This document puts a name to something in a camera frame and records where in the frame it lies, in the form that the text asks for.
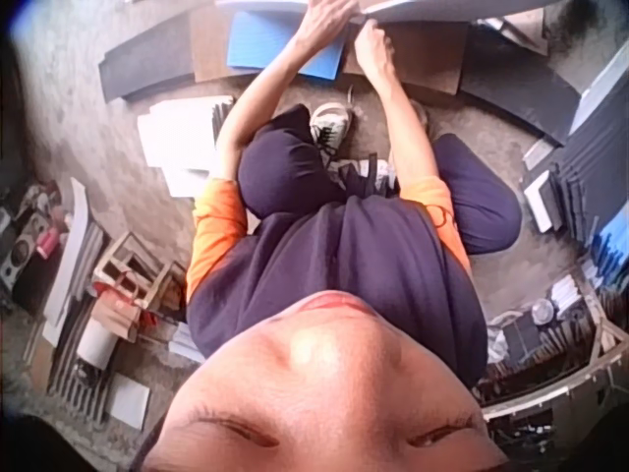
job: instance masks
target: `blue sheet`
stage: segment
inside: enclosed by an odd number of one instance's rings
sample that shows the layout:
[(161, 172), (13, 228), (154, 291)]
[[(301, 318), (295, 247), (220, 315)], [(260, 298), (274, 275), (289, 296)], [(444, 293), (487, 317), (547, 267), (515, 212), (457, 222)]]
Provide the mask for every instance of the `blue sheet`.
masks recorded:
[[(302, 15), (278, 12), (238, 12), (227, 47), (227, 65), (263, 69), (281, 52), (302, 21)], [(320, 51), (300, 74), (334, 80), (341, 61), (345, 31)]]

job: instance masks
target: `red object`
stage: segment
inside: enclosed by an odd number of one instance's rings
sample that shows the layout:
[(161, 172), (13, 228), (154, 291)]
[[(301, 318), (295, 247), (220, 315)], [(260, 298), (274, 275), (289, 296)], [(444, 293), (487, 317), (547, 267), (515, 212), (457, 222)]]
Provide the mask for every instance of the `red object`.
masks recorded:
[(54, 226), (48, 228), (48, 231), (45, 231), (37, 236), (37, 252), (44, 258), (45, 261), (48, 260), (58, 244), (59, 230)]

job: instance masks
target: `orange shirt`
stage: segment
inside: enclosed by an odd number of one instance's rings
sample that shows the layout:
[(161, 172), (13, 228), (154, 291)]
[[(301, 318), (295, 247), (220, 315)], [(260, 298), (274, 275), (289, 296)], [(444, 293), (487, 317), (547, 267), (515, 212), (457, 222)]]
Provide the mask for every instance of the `orange shirt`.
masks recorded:
[[(438, 177), (425, 177), (405, 187), (400, 198), (426, 207), (441, 242), (471, 273), (470, 261), (454, 222), (450, 191)], [(188, 300), (202, 280), (217, 268), (225, 255), (247, 235), (247, 216), (238, 184), (210, 179), (195, 202), (193, 212), (197, 233), (186, 279)]]

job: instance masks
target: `dark pants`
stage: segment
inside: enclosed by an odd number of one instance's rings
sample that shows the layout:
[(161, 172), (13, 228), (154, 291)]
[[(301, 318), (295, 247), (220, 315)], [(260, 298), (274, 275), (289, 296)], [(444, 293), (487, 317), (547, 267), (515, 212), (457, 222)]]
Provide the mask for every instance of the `dark pants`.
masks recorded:
[[(522, 220), (515, 194), (455, 135), (443, 135), (432, 146), (468, 254), (510, 247)], [(280, 211), (314, 213), (348, 198), (323, 168), (304, 105), (273, 118), (256, 133), (243, 153), (238, 179), (245, 205), (260, 219)]]

